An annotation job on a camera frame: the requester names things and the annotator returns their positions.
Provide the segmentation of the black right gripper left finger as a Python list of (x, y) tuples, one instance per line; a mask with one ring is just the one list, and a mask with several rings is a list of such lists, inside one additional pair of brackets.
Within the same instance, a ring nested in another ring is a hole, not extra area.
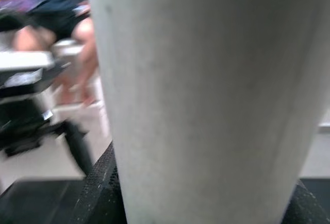
[(126, 224), (113, 143), (86, 177), (69, 224)]

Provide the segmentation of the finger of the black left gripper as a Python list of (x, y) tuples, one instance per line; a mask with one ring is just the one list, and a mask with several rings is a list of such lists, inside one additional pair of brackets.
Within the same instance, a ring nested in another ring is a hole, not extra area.
[(64, 122), (64, 133), (73, 158), (81, 171), (87, 176), (92, 171), (93, 163), (89, 147), (85, 142), (86, 133), (70, 121)]

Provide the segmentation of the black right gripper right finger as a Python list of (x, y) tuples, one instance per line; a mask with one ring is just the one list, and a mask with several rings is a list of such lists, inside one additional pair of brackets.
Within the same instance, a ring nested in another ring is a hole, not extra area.
[(282, 224), (330, 224), (330, 179), (300, 179)]

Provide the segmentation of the white plastic table leg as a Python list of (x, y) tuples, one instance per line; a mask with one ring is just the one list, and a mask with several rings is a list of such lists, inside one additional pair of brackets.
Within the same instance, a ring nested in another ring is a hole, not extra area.
[(128, 224), (280, 224), (329, 105), (330, 0), (89, 0)]

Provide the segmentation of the black tablecloth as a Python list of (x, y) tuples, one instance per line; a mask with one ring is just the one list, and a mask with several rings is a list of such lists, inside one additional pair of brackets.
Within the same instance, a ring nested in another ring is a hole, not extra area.
[(0, 194), (0, 224), (69, 224), (82, 179), (16, 181)]

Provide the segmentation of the seated person in black shorts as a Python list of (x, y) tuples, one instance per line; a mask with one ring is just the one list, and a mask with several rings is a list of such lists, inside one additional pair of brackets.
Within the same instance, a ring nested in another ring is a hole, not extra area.
[(86, 106), (92, 104), (95, 98), (89, 92), (88, 83), (98, 67), (98, 59), (88, 0), (37, 0), (27, 17), (31, 23), (15, 33), (14, 50), (47, 50), (67, 38), (81, 44), (76, 84), (80, 101)]

